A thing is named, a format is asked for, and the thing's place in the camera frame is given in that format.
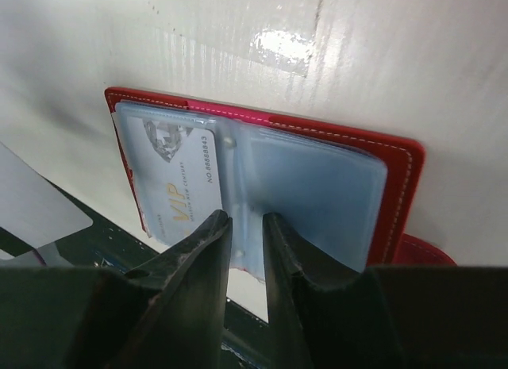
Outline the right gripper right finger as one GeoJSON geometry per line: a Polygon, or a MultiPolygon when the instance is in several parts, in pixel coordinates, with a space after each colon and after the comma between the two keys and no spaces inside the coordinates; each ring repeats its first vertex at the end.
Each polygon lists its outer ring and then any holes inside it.
{"type": "Polygon", "coordinates": [[[507,271],[387,266],[356,272],[263,218],[274,368],[504,368],[507,271]]]}

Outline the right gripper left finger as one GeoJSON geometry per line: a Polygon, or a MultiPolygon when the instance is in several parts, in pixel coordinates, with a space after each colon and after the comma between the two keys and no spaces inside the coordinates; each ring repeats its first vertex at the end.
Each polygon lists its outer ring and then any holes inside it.
{"type": "Polygon", "coordinates": [[[148,262],[1,269],[4,368],[215,368],[233,221],[217,210],[148,262]]]}

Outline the red leather card holder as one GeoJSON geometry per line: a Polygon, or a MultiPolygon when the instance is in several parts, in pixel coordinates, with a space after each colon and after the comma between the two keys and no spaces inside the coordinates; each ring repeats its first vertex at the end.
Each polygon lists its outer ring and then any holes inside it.
{"type": "Polygon", "coordinates": [[[369,152],[386,164],[387,180],[371,243],[365,253],[354,251],[353,257],[360,258],[361,267],[382,263],[455,265],[455,261],[439,248],[404,232],[425,162],[425,149],[416,140],[325,121],[126,87],[108,87],[104,94],[110,111],[115,111],[119,102],[127,101],[171,110],[194,110],[369,152]]]}

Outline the white stripe card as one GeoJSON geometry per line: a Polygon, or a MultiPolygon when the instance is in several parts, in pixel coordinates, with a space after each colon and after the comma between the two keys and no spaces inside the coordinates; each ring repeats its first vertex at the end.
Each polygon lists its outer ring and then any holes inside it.
{"type": "Polygon", "coordinates": [[[1,146],[2,228],[39,248],[92,225],[92,219],[78,206],[1,146]]]}

